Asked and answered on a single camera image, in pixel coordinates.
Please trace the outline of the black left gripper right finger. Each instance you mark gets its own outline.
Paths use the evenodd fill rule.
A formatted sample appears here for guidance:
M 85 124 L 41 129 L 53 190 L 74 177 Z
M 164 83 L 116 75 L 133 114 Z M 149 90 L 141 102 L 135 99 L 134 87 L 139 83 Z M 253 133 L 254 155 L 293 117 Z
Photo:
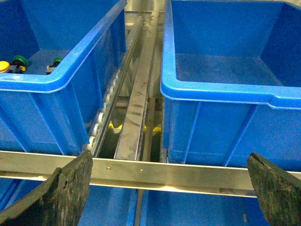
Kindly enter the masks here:
M 301 180 L 265 159 L 251 153 L 247 169 L 259 206 L 272 226 L 301 224 Z

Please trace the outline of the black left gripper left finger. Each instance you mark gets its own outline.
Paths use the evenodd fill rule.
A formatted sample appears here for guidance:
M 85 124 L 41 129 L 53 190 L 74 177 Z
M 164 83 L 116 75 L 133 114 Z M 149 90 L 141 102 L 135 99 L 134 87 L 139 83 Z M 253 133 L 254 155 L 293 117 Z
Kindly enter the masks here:
M 0 213 L 2 226 L 76 226 L 89 196 L 93 156 L 84 151 Z

